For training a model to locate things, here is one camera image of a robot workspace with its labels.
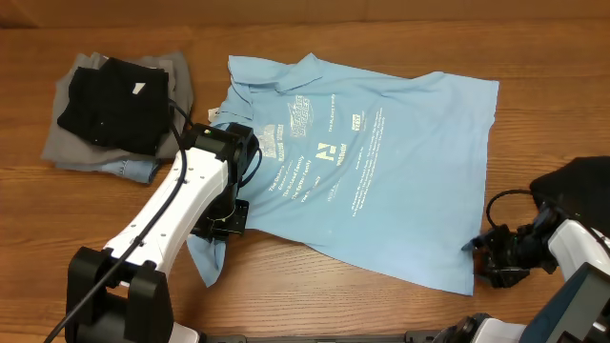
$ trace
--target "folded clothes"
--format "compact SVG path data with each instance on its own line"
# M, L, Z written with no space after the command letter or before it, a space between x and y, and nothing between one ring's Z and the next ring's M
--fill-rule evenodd
M312 54L295 65L232 56L229 70L213 124L254 128L263 151L239 191L248 228L472 294L472 255L461 247L480 229L498 82L443 72L404 79ZM189 248L198 267L212 263Z
M154 158L119 149L97 147L57 125L57 118L69 104L68 90L75 71L79 67L97 70L108 60L108 57L97 52L92 54L91 57L78 54L70 72L57 81L51 127L42 158L54 162L57 168L66 167L66 169L71 170L110 172L137 182L149 183L152 180L142 175L154 177L158 164L155 161L157 159L173 158L178 151L175 138L170 132L161 137L161 144L156 151L156 158ZM169 75L168 96L186 112L190 112L193 104L193 88L188 64L181 52L158 57L145 56L131 62L142 67L162 69L166 72ZM178 131L182 132L185 119L181 115L174 115L173 123ZM138 166L137 169L140 171L138 173L125 172L120 174L117 169L117 160L132 162L144 160L147 162L131 163L130 170Z
M99 70L78 68L59 127L89 143L154 156L171 122L169 75L116 58Z

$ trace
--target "light blue shirt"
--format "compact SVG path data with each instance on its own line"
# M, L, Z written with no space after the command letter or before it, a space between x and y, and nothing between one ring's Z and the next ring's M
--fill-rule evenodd
M460 248L480 230L498 82L404 79L312 54L295 65L231 56L229 70L214 124L254 128L263 151L238 196L248 228L472 294L472 255Z

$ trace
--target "black cable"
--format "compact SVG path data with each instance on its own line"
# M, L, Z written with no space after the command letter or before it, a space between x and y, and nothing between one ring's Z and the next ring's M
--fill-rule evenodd
M489 222L489 224L492 226L493 229L497 229L498 225L496 225L496 223L494 223L494 221L492 220L492 215L491 215L492 205L494 205L494 202L496 202L496 200L500 199L502 196L509 195L509 194L532 195L534 197L541 199L542 201L549 203L549 205L552 205L552 206L562 210L568 216L568 218L577 220L580 222L579 215L576 215L574 212L570 212L569 210L560 206L555 199L553 199L545 194L542 194L539 192L531 192L528 190L508 190L508 191L504 191L504 192L499 192L498 194L494 195L494 197L492 197L489 200L489 202L487 203L487 208L485 209L485 214L487 215L487 221ZM580 222L580 224L587 232L589 232L589 234L591 234L593 236L593 238L595 238L595 240L601 245L601 248L606 252L608 257L610 257L610 248L608 247L606 242L603 240L603 238L601 238L592 228L584 225L582 222Z
M194 126L193 120L191 120L191 117L185 113L182 109L180 109L180 107L178 106L178 104L175 103L175 101L173 101L172 99L169 99L169 105L173 108L175 108L178 112L180 112L180 114L182 114L182 116L184 117L184 119L187 120L187 123L189 123L189 125L191 125L191 127Z
M262 162L262 160L263 160L263 151L260 148L258 148L258 163L256 163L256 167L254 167L254 170L250 173L250 175L248 175L248 177L246 177L241 182L239 182L239 185L238 185L239 188L246 186L248 184L248 182L250 182L250 180L252 180L252 178L256 174L256 171L258 171L258 167L260 167L260 162Z
M70 312L68 314L66 314L66 316L55 326L55 328L53 328L51 333L49 333L49 335L47 336L47 339L45 339L45 343L51 343L53 341L53 339L59 333L61 333L61 330L64 329L66 327L66 325L68 325L68 323L70 323L71 321L74 320L74 317L83 308L83 306L85 306L85 304L87 304L87 302L91 301L93 296L102 287L106 287L106 283L111 278L111 276L113 276L116 273L116 271L123 264L123 262L125 262L127 260L127 258L132 254L132 252L140 245L140 243L142 242L144 237L146 237L146 235L149 233L149 231L153 228L154 223L156 223L156 221L159 220L161 215L163 215L163 212L165 212L165 210L170 206L170 204L172 204L172 201L175 198L175 196L178 194L178 191L180 191L180 187L184 183L184 178L187 173L187 154L184 149L184 144L182 143L182 139L180 138L180 134L178 133L178 130L175 128L175 125L173 123L171 124L171 129L173 132L173 136L175 137L176 141L178 142L178 148L180 149L180 155L182 156L182 170L180 171L180 176L178 176L177 182L176 182L175 186L173 187L173 190L170 193L170 196L168 196L167 200L165 200L163 205L161 205L161 207L159 208L159 211L157 211L157 213L154 214L154 216L151 218L151 221L146 225L146 227L144 227L144 229L142 229L142 232L133 239L132 244L116 260L114 265L102 276L102 278L99 279L99 281L97 281L97 283L89 290L89 292L85 296L83 296L83 298L78 302L78 304L76 304L76 306L74 306L70 310Z

